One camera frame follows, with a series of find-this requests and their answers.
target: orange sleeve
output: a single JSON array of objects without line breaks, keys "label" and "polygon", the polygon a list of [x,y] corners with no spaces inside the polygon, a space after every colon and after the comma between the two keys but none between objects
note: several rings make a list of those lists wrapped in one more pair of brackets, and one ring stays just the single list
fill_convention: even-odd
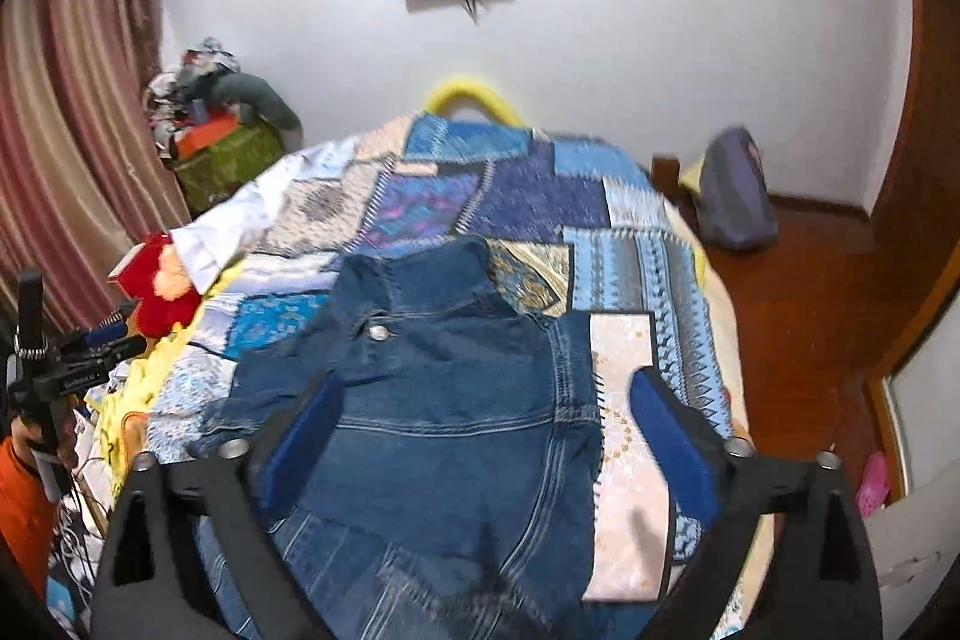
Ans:
[{"label": "orange sleeve", "polygon": [[40,480],[13,455],[9,437],[0,445],[0,533],[40,598],[47,592],[47,557],[54,538],[56,505]]}]

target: red plush toy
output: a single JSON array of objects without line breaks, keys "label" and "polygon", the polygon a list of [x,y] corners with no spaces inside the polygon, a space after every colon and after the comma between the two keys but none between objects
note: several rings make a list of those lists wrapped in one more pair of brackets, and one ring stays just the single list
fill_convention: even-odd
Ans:
[{"label": "red plush toy", "polygon": [[133,322],[149,338],[168,335],[176,323],[186,326],[200,306],[200,293],[166,234],[150,234],[118,263],[109,280],[140,300]]}]

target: human hand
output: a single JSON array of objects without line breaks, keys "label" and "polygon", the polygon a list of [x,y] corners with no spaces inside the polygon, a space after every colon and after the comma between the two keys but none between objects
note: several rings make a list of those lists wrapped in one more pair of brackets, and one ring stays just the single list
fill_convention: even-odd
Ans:
[{"label": "human hand", "polygon": [[[67,469],[74,469],[78,462],[77,458],[77,419],[74,417],[73,410],[69,410],[68,415],[64,415],[64,424],[56,433],[59,439],[59,445],[56,447],[56,457],[59,458]],[[43,434],[40,432],[39,424],[30,424],[29,426],[19,417],[13,419],[10,427],[10,437],[13,441],[13,452],[16,458],[19,458],[27,466],[37,469],[37,462],[30,451],[31,441],[42,442]]]}]

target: yellow tube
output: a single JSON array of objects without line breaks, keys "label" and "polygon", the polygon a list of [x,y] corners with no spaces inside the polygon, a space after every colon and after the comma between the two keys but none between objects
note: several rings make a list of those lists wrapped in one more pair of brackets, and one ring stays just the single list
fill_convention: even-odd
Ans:
[{"label": "yellow tube", "polygon": [[456,76],[440,83],[426,98],[424,109],[431,115],[442,115],[443,109],[454,98],[470,98],[476,101],[498,124],[511,128],[527,127],[514,108],[507,104],[493,88],[473,77]]}]

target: person's arm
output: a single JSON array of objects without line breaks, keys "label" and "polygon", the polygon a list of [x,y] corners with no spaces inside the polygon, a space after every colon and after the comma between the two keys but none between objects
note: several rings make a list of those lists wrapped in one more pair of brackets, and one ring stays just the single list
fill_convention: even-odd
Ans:
[{"label": "person's arm", "polygon": [[[58,455],[68,467],[77,465],[73,415],[64,424]],[[0,534],[13,558],[40,598],[46,595],[47,558],[54,538],[56,505],[47,501],[37,465],[30,453],[31,431],[13,421],[11,437],[0,445]]]}]

